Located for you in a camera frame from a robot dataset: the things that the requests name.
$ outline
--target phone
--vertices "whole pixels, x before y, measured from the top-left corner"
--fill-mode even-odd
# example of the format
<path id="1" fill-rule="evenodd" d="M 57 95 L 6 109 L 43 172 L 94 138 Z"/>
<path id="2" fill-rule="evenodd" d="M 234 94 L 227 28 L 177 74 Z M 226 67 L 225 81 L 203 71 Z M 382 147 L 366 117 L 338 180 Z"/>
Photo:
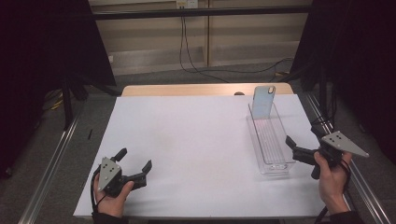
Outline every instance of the phone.
<path id="1" fill-rule="evenodd" d="M 269 119 L 274 101 L 275 86 L 258 86 L 254 89 L 251 115 L 253 119 Z"/>

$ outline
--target wall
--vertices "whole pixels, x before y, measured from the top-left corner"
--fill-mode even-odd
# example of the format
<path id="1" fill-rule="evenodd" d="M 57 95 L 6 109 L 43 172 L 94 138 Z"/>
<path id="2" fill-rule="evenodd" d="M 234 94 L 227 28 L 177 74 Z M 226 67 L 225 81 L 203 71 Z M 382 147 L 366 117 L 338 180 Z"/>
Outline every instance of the wall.
<path id="1" fill-rule="evenodd" d="M 91 0 L 92 12 L 174 9 L 176 1 Z M 200 0 L 199 7 L 306 6 L 309 0 Z M 272 63 L 294 57 L 306 14 L 186 18 L 196 67 Z M 98 21 L 115 75 L 179 69 L 181 18 Z M 186 43 L 181 58 L 191 67 Z"/>

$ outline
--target black sleeve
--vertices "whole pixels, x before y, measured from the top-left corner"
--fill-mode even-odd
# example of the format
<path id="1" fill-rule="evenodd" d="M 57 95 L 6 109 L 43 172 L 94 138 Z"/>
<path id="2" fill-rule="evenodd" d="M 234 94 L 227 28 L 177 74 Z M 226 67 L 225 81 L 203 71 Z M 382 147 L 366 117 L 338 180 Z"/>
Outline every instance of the black sleeve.
<path id="1" fill-rule="evenodd" d="M 357 212 L 338 213 L 330 216 L 330 222 L 336 224 L 364 224 Z"/>
<path id="2" fill-rule="evenodd" d="M 128 224 L 128 220 L 120 217 L 113 217 L 105 213 L 92 213 L 94 224 Z"/>

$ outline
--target electrical outlet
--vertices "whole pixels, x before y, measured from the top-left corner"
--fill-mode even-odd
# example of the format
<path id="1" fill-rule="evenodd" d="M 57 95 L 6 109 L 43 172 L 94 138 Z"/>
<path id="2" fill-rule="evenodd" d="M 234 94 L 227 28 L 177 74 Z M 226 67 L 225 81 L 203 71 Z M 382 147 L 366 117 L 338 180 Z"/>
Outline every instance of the electrical outlet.
<path id="1" fill-rule="evenodd" d="M 187 0 L 176 0 L 176 8 L 187 8 Z"/>
<path id="2" fill-rule="evenodd" d="M 198 8 L 198 0 L 187 0 L 187 8 Z"/>

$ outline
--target cable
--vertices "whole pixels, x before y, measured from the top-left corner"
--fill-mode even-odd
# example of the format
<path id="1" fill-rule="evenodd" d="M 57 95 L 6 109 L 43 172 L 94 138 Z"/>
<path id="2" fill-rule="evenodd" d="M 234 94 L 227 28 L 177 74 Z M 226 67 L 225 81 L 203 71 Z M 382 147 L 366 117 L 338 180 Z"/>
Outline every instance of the cable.
<path id="1" fill-rule="evenodd" d="M 223 82 L 226 82 L 226 83 L 230 83 L 229 81 L 227 81 L 225 79 L 222 79 L 220 77 L 214 77 L 214 76 L 210 76 L 208 74 L 204 74 L 204 73 L 198 71 L 198 69 L 193 65 L 192 60 L 191 60 L 191 56 L 190 56 L 189 42 L 187 41 L 187 32 L 186 32 L 187 29 L 185 28 L 185 25 L 186 25 L 185 18 L 181 17 L 181 45 L 180 45 L 180 52 L 178 54 L 178 58 L 179 58 L 179 62 L 180 62 L 181 68 L 184 71 L 188 72 L 188 73 L 199 73 L 199 74 L 201 74 L 202 76 L 205 76 L 205 77 L 213 77 L 213 78 L 215 78 L 217 80 L 220 80 L 220 81 L 223 81 Z M 181 61 L 181 50 L 183 49 L 183 37 L 186 38 L 186 47 L 187 47 L 187 52 L 189 54 L 190 64 L 195 69 L 195 72 L 185 69 L 184 66 L 183 66 L 183 63 Z"/>
<path id="2" fill-rule="evenodd" d="M 327 114 L 331 114 L 329 117 L 319 116 L 316 119 L 310 121 L 311 125 L 323 124 L 330 122 L 332 124 L 332 132 L 335 130 L 335 114 L 337 112 L 337 92 L 335 86 L 332 86 L 332 98 L 327 106 Z"/>
<path id="3" fill-rule="evenodd" d="M 348 185 L 349 185 L 349 181 L 350 181 L 350 177 L 351 177 L 351 171 L 350 171 L 349 164 L 344 160 L 341 160 L 341 161 L 346 165 L 346 167 L 348 169 L 348 175 L 349 175 L 346 179 L 346 186 L 344 186 L 344 192 L 346 192 L 346 194 L 349 196 L 348 199 L 352 203 L 352 207 L 355 209 L 355 211 L 358 211 L 358 207 L 356 206 L 355 202 L 353 201 L 352 197 L 350 196 L 350 192 L 348 190 Z"/>
<path id="4" fill-rule="evenodd" d="M 308 62 L 306 62 L 304 65 L 302 65 L 300 68 L 298 68 L 296 71 L 293 71 L 290 73 L 289 76 L 287 77 L 282 77 L 279 82 L 290 82 L 294 79 L 300 78 L 302 74 L 309 74 L 308 71 L 312 69 L 312 67 L 315 65 L 315 57 L 314 57 L 315 52 L 309 57 Z"/>
<path id="5" fill-rule="evenodd" d="M 203 74 L 202 72 L 229 72 L 229 73 L 255 74 L 255 73 L 260 73 L 260 72 L 268 71 L 268 70 L 270 70 L 271 68 L 276 67 L 276 66 L 277 66 L 278 64 L 280 64 L 280 63 L 283 63 L 283 62 L 286 62 L 286 61 L 293 61 L 293 60 L 294 60 L 293 58 L 284 58 L 284 59 L 282 59 L 282 60 L 276 62 L 275 64 L 273 64 L 273 65 L 271 65 L 271 66 L 269 66 L 269 67 L 267 67 L 267 68 L 258 70 L 258 71 L 236 71 L 236 70 L 228 70 L 228 69 L 202 69 L 202 70 L 198 70 L 198 69 L 194 66 L 194 64 L 192 63 L 192 59 L 191 59 L 191 55 L 190 55 L 190 49 L 189 49 L 189 41 L 188 41 L 188 38 L 187 38 L 186 20 L 185 20 L 184 17 L 181 18 L 181 22 L 182 22 L 182 26 L 181 26 L 181 28 L 182 28 L 182 37 L 181 37 L 181 44 L 180 44 L 180 51 L 179 51 L 179 62 L 180 62 L 180 65 L 181 65 L 182 69 L 183 69 L 184 71 L 188 72 L 188 73 L 199 73 L 199 74 L 201 74 L 201 75 L 203 75 L 203 76 L 213 77 L 213 78 L 219 79 L 219 80 L 224 81 L 224 82 L 229 82 L 229 81 L 224 80 L 224 79 L 219 78 L 219 77 L 214 77 L 214 76 L 210 76 L 210 75 L 208 75 L 208 74 Z M 190 64 L 191 64 L 191 66 L 193 67 L 193 69 L 194 69 L 195 71 L 188 71 L 186 68 L 184 68 L 184 66 L 183 66 L 183 64 L 182 64 L 182 61 L 181 61 L 181 51 L 182 51 L 182 49 L 183 49 L 183 39 L 185 39 L 185 41 L 186 41 L 186 49 L 187 49 L 187 53 L 188 53 L 188 56 L 189 56 Z M 276 74 L 274 73 L 274 76 L 270 79 L 269 82 L 272 82 L 272 81 L 275 79 L 275 77 L 276 77 Z"/>
<path id="6" fill-rule="evenodd" d="M 95 203 L 95 196 L 94 196 L 94 192 L 93 192 L 93 183 L 94 183 L 94 181 L 95 181 L 96 175 L 99 174 L 99 172 L 100 172 L 100 166 L 101 166 L 101 165 L 99 165 L 98 168 L 93 172 L 93 174 L 92 174 L 92 179 L 91 179 L 91 204 L 92 204 L 92 210 L 93 210 L 94 213 L 97 213 L 97 212 L 98 212 L 98 206 L 97 206 L 97 204 L 99 204 L 99 203 Z"/>
<path id="7" fill-rule="evenodd" d="M 316 223 L 319 223 L 323 218 L 324 218 L 324 216 L 326 215 L 326 213 L 328 212 L 329 210 L 327 209 L 327 206 L 324 206 L 324 208 L 320 211 L 320 213 L 319 213 L 319 215 L 317 216 L 317 218 L 315 219 L 315 224 Z"/>
<path id="8" fill-rule="evenodd" d="M 102 202 L 102 200 L 105 198 L 107 196 L 107 193 L 105 193 L 105 196 L 103 196 L 100 200 L 99 200 L 99 202 L 96 204 L 96 207 L 98 207 L 99 206 L 99 203 L 101 203 Z"/>
<path id="9" fill-rule="evenodd" d="M 346 183 L 345 183 L 345 185 L 344 185 L 344 192 L 346 192 L 347 191 L 347 188 L 348 188 L 348 186 L 349 186 L 349 181 L 350 181 L 350 176 L 351 176 L 351 172 L 350 172 L 350 167 L 349 167 L 349 165 L 347 164 L 347 162 L 346 161 L 344 161 L 344 160 L 342 160 L 343 162 L 344 162 L 344 164 L 343 163 L 339 163 L 339 165 L 341 165 L 341 168 L 343 168 L 343 170 L 344 170 L 344 172 L 346 173 Z"/>

